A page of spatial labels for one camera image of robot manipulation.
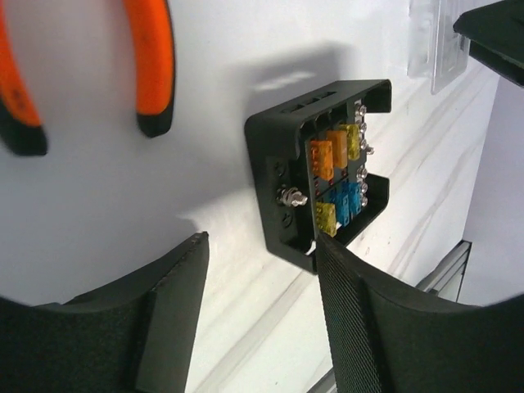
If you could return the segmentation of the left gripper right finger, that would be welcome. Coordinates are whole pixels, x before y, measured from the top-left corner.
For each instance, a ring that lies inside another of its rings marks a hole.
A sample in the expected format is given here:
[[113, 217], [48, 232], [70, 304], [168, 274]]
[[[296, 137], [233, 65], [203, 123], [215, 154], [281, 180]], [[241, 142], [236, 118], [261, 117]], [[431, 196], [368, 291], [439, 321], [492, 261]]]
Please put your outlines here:
[[520, 392], [523, 299], [441, 299], [375, 268], [328, 235], [318, 280], [340, 392]]

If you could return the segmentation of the black fuse box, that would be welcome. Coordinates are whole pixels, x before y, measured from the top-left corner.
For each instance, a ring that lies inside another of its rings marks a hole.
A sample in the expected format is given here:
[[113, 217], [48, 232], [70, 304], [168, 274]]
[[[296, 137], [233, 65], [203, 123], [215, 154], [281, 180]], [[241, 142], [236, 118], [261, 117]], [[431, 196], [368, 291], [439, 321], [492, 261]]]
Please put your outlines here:
[[[388, 79], [339, 80], [251, 115], [244, 127], [268, 251], [309, 273], [317, 272], [316, 202], [342, 182], [360, 183], [361, 211], [336, 241], [350, 244], [386, 208], [388, 178], [368, 172], [374, 153], [366, 117], [391, 111]], [[348, 160], [340, 124], [360, 127], [360, 158]]]

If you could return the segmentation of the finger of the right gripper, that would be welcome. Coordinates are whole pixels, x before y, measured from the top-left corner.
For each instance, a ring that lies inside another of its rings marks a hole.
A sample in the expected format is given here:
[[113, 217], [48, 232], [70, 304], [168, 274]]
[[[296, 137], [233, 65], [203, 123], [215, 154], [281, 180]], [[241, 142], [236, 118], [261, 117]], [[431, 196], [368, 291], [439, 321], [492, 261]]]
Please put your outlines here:
[[464, 12], [454, 31], [470, 40], [469, 56], [523, 85], [523, 1], [499, 1]]

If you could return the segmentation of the yellow fuse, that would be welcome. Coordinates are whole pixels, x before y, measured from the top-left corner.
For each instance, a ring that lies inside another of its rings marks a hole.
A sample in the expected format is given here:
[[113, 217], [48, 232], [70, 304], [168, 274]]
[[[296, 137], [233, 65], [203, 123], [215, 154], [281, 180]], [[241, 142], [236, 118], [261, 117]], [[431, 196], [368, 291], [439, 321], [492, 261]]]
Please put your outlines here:
[[316, 224], [321, 233], [330, 237], [337, 234], [336, 206], [333, 203], [316, 202]]
[[339, 130], [346, 133], [348, 160], [360, 158], [360, 127], [357, 124], [340, 124]]

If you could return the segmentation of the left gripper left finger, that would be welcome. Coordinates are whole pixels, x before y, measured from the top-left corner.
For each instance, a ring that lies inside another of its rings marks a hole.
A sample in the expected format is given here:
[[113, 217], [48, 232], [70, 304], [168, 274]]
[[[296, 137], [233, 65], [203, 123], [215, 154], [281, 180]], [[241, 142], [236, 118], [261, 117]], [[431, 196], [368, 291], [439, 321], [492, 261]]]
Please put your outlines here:
[[65, 304], [39, 306], [50, 392], [182, 392], [209, 263], [195, 233], [144, 267]]

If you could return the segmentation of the blue fuse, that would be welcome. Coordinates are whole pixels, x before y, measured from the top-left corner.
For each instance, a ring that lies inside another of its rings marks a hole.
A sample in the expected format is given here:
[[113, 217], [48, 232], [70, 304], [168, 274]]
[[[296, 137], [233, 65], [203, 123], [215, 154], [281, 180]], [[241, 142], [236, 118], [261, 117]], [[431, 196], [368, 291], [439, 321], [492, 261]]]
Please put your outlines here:
[[349, 184], [342, 182], [337, 184], [329, 192], [329, 201], [335, 205], [337, 222], [346, 227], [351, 221]]
[[361, 211], [361, 186], [360, 183], [348, 183], [348, 197], [350, 215], [355, 217]]

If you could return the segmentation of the clear plastic fuse box cover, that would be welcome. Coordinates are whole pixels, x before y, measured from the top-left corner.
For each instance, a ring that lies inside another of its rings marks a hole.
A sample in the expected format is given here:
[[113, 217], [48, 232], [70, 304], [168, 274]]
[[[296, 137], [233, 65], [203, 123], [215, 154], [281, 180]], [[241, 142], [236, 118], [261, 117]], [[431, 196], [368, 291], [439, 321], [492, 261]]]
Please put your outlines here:
[[409, 3], [407, 75], [430, 81], [436, 95], [468, 66], [470, 40], [454, 31], [454, 23], [469, 1], [412, 1]]

